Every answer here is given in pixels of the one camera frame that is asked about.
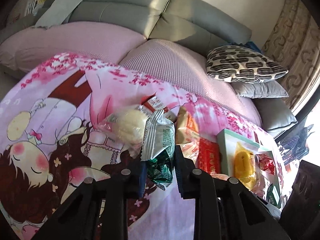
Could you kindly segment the red gold cake packet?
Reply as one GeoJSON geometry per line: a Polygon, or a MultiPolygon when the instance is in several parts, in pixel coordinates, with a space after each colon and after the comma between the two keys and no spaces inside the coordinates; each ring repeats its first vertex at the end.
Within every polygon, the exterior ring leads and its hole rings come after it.
{"type": "Polygon", "coordinates": [[[200,138],[197,166],[210,175],[221,173],[220,151],[216,142],[200,138]]]}

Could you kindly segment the beige orange cracker packet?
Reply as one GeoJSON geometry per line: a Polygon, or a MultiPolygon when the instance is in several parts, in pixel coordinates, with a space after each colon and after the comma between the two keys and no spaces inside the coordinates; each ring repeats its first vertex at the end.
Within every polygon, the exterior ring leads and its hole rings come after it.
{"type": "Polygon", "coordinates": [[[198,125],[185,107],[180,107],[175,132],[176,145],[181,147],[185,158],[196,163],[199,156],[200,135],[198,125]]]}

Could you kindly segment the silver green snack packet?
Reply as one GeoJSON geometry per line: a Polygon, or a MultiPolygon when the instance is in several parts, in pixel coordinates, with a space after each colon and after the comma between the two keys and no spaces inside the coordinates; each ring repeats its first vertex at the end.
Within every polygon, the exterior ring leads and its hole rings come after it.
{"type": "Polygon", "coordinates": [[[161,190],[172,183],[175,152],[175,126],[156,110],[146,121],[141,161],[146,164],[148,178],[161,190]]]}

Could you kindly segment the round white bun packet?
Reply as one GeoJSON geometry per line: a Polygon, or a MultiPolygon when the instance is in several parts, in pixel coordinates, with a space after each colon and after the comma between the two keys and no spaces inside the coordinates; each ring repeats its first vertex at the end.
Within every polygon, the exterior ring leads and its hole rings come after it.
{"type": "Polygon", "coordinates": [[[151,112],[143,105],[120,108],[98,124],[98,129],[111,134],[128,146],[129,153],[136,157],[142,148],[146,121],[151,112]]]}

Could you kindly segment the yellow pastry packet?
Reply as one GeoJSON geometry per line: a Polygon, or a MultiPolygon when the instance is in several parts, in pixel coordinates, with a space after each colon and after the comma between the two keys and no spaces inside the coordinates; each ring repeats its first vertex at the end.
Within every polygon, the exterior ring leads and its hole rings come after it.
{"type": "Polygon", "coordinates": [[[233,175],[249,190],[253,189],[257,181],[254,153],[239,142],[235,149],[233,175]]]}

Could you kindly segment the green small snack packet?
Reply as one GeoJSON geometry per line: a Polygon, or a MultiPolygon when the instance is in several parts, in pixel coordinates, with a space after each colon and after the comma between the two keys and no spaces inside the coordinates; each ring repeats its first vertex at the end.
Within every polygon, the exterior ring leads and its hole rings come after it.
{"type": "Polygon", "coordinates": [[[280,208],[280,187],[278,184],[271,184],[267,189],[266,201],[280,208]]]}

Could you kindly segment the mint green tray box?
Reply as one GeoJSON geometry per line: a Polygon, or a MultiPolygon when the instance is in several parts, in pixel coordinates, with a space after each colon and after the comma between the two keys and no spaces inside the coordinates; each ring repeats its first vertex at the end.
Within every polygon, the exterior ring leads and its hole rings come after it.
{"type": "Polygon", "coordinates": [[[235,177],[259,197],[281,208],[284,163],[272,137],[254,133],[252,139],[223,129],[217,136],[221,172],[235,177]]]}

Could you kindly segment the red foil candy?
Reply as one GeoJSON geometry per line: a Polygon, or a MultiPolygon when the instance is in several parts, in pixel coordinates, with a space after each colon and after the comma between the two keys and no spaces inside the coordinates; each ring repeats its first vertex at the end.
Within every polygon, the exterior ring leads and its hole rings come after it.
{"type": "Polygon", "coordinates": [[[264,153],[256,155],[259,168],[271,175],[275,174],[275,163],[274,160],[264,153]]]}

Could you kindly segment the pink cartoon tablecloth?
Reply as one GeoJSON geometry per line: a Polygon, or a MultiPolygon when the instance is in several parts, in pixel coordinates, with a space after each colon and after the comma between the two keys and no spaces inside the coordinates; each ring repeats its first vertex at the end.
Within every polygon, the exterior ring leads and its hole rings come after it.
{"type": "Polygon", "coordinates": [[[133,160],[97,126],[113,112],[150,96],[195,119],[206,147],[229,129],[271,150],[273,137],[229,107],[144,72],[62,53],[27,74],[1,101],[1,239],[31,239],[86,177],[107,179],[133,160]]]}

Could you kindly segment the grey cushion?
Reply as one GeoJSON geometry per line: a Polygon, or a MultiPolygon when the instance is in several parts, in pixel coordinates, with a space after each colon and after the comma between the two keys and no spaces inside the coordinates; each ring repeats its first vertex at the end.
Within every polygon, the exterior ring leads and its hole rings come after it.
{"type": "Polygon", "coordinates": [[[233,82],[232,88],[237,96],[250,99],[288,98],[287,91],[276,81],[266,83],[233,82]]]}

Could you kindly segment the dark red biscuit packet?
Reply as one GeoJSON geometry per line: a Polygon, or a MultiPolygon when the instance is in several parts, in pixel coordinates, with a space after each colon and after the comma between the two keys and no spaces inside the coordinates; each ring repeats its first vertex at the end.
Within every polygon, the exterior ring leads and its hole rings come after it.
{"type": "Polygon", "coordinates": [[[142,105],[142,111],[150,116],[153,112],[157,110],[163,110],[164,116],[171,120],[172,122],[176,121],[176,115],[167,107],[156,94],[151,96],[145,96],[141,99],[140,104],[142,105]]]}

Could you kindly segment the pink sofa seat cover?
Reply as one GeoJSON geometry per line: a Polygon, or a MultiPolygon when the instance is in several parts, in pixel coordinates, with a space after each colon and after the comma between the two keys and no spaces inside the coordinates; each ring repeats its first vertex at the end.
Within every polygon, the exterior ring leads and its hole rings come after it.
{"type": "Polygon", "coordinates": [[[108,23],[73,22],[49,29],[16,25],[1,30],[1,64],[25,73],[63,52],[119,64],[144,72],[226,107],[261,126],[250,99],[239,98],[226,82],[207,76],[204,56],[171,41],[147,40],[130,29],[108,23]]]}

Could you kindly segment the beige patterned curtain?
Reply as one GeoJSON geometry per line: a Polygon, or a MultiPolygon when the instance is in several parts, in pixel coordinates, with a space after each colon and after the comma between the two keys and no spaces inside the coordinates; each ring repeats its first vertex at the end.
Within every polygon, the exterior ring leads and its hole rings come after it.
{"type": "Polygon", "coordinates": [[[279,82],[298,114],[319,86],[319,26],[301,0],[285,0],[263,52],[289,70],[279,82]]]}

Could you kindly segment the grey sectional sofa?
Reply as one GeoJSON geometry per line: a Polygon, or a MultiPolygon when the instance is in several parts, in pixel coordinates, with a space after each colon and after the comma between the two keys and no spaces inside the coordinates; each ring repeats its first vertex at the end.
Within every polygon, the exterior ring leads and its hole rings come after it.
{"type": "MultiPolygon", "coordinates": [[[[45,0],[37,14],[28,14],[5,28],[12,25],[18,29],[34,27],[54,1],[45,0]]],[[[203,0],[83,0],[63,24],[73,22],[118,25],[143,35],[147,40],[174,42],[206,60],[212,49],[247,44],[253,34],[249,27],[203,0]]],[[[17,79],[27,74],[2,64],[1,67],[17,79]]],[[[278,133],[296,123],[295,116],[281,98],[250,100],[261,117],[260,127],[266,132],[278,133]]]]}

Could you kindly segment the light grey throw pillow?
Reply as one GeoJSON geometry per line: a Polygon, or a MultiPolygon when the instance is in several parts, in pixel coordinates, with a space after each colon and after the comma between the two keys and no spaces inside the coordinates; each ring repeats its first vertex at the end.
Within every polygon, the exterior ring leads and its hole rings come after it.
{"type": "Polygon", "coordinates": [[[83,0],[55,0],[49,9],[37,20],[35,28],[51,28],[61,25],[83,0]]]}

